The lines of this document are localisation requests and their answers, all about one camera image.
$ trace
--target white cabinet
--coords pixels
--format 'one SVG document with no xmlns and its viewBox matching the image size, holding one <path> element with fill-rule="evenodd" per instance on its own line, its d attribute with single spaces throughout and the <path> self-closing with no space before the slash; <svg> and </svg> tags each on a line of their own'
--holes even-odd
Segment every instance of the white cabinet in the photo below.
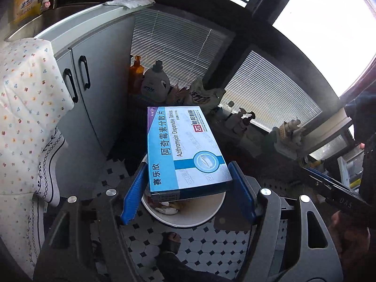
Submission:
<svg viewBox="0 0 376 282">
<path fill-rule="evenodd" d="M 71 51 L 66 50 L 56 59 L 72 98 L 75 97 L 74 88 L 77 93 L 74 108 L 58 123 L 68 148 L 57 160 L 56 180 L 61 196 L 75 195 L 80 199 L 88 199 L 92 197 L 92 190 L 98 182 L 106 157 L 95 136 L 78 89 Z"/>
<path fill-rule="evenodd" d="M 127 15 L 71 47 L 83 102 L 106 156 L 125 125 L 134 22 Z"/>
</svg>

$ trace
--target black cabinet handle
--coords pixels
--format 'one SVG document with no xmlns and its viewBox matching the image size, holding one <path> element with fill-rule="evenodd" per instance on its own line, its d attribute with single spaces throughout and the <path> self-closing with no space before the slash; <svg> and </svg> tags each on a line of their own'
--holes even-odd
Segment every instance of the black cabinet handle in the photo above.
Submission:
<svg viewBox="0 0 376 282">
<path fill-rule="evenodd" d="M 85 55 L 81 55 L 79 62 L 83 62 L 85 64 L 85 70 L 86 70 L 86 76 L 88 77 L 88 82 L 84 85 L 85 89 L 90 89 L 91 83 L 90 83 L 90 76 L 89 76 L 89 67 L 88 67 L 88 61 L 86 59 Z"/>
<path fill-rule="evenodd" d="M 69 80 L 71 82 L 71 85 L 72 85 L 72 88 L 73 88 L 73 93 L 74 93 L 74 97 L 72 98 L 72 100 L 73 100 L 73 102 L 77 103 L 78 102 L 78 95 L 77 95 L 76 87 L 74 86 L 74 80 L 73 80 L 72 72 L 71 72 L 70 69 L 66 68 L 64 70 L 64 74 L 69 76 Z"/>
</svg>

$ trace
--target amber glass bottle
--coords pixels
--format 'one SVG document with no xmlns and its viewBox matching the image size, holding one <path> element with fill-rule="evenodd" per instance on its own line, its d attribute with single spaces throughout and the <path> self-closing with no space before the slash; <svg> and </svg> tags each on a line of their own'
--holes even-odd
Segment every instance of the amber glass bottle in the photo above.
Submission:
<svg viewBox="0 0 376 282">
<path fill-rule="evenodd" d="M 140 93 L 142 76 L 144 74 L 145 68 L 140 63 L 141 57 L 136 55 L 135 62 L 133 66 L 129 68 L 128 76 L 128 92 L 133 94 Z"/>
</svg>

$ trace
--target white towel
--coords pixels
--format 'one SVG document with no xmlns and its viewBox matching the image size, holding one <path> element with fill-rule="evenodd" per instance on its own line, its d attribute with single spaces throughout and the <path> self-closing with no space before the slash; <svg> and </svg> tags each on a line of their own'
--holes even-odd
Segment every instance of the white towel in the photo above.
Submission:
<svg viewBox="0 0 376 282">
<path fill-rule="evenodd" d="M 139 6 L 146 6 L 149 4 L 154 4 L 154 0 L 113 0 L 108 1 L 106 5 L 114 5 L 114 6 L 126 6 L 128 8 L 136 8 Z"/>
<path fill-rule="evenodd" d="M 47 168 L 64 141 L 56 125 L 73 105 L 49 41 L 21 39 L 1 50 L 0 236 L 30 277 L 44 241 L 44 201 L 59 202 Z"/>
</svg>

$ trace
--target detergent bottle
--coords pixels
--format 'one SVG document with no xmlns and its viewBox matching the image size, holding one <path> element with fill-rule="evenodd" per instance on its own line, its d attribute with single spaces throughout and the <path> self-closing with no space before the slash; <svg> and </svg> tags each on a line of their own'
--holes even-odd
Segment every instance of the detergent bottle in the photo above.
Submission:
<svg viewBox="0 0 376 282">
<path fill-rule="evenodd" d="M 39 15 L 40 6 L 38 0 L 14 0 L 14 22 L 18 24 L 27 17 Z"/>
<path fill-rule="evenodd" d="M 155 102 L 164 102 L 169 90 L 170 81 L 162 70 L 162 61 L 157 60 L 155 65 L 145 72 L 141 93 Z"/>
</svg>

